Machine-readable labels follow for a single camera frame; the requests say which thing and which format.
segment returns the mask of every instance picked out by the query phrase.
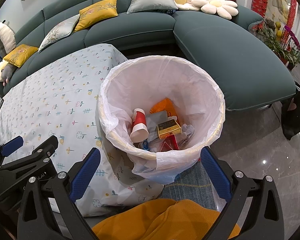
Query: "sofa backrest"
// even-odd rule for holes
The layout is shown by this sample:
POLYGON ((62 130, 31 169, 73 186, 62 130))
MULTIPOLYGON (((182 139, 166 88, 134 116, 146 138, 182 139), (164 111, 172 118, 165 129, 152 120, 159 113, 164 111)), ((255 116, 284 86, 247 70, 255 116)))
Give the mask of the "sofa backrest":
MULTIPOLYGON (((58 23, 76 15, 79 11, 102 0, 58 0, 38 12, 15 35, 17 45, 39 47, 45 36, 58 23)), ((117 0, 117 12, 128 10, 131 0, 117 0)))

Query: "blue rug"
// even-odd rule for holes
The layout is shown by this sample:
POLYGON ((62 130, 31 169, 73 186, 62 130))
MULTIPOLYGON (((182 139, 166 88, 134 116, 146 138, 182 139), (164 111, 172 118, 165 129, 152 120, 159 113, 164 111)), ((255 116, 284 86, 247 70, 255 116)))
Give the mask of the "blue rug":
POLYGON ((164 187, 159 198, 190 199, 202 207, 217 210, 209 176, 200 162, 180 174, 175 182, 164 187))

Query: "white plastic bag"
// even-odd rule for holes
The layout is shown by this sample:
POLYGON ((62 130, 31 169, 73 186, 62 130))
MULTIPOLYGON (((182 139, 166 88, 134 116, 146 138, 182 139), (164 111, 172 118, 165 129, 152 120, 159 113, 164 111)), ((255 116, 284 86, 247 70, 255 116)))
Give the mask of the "white plastic bag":
POLYGON ((201 149, 220 137, 225 120, 224 95, 215 81, 193 63, 170 56, 137 58, 111 69, 100 88, 98 109, 106 138, 128 154, 132 172, 161 184, 172 183, 194 165, 201 149), (194 127, 186 149, 152 153, 134 147, 129 137, 133 110, 149 113, 165 98, 174 103, 181 124, 194 127))

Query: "tiled floor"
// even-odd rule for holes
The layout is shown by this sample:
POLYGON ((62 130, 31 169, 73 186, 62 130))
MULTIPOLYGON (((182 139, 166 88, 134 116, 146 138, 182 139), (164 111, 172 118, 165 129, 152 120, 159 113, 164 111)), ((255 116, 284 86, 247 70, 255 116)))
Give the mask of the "tiled floor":
MULTIPOLYGON (((293 69, 292 75, 300 84, 300 66, 293 69)), ((241 170, 248 177, 274 178, 283 210, 285 239, 289 239, 300 225, 300 133, 288 141, 273 108, 226 112, 221 137, 211 149, 233 170, 241 170)), ((221 211, 225 202, 215 199, 221 211)), ((240 226, 250 201, 238 220, 240 226)))

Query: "green sofa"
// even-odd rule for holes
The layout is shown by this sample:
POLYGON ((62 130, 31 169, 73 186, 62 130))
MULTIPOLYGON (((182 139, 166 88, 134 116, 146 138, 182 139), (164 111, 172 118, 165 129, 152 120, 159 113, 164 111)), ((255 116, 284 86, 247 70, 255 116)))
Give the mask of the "green sofa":
MULTIPOLYGON (((56 24, 98 1, 101 0, 58 0, 48 5, 16 33, 17 44, 39 47, 56 24)), ((49 63, 98 43, 113 44, 120 51, 176 43, 188 60, 217 82, 228 110, 265 106, 295 93, 293 78, 286 67, 248 32, 263 20, 259 14, 242 6, 231 21, 194 11, 177 11, 172 16, 159 12, 126 14, 130 3, 131 0, 117 0, 117 17, 72 33, 33 54, 16 70, 6 87, 0 83, 0 94, 5 95, 49 63)))

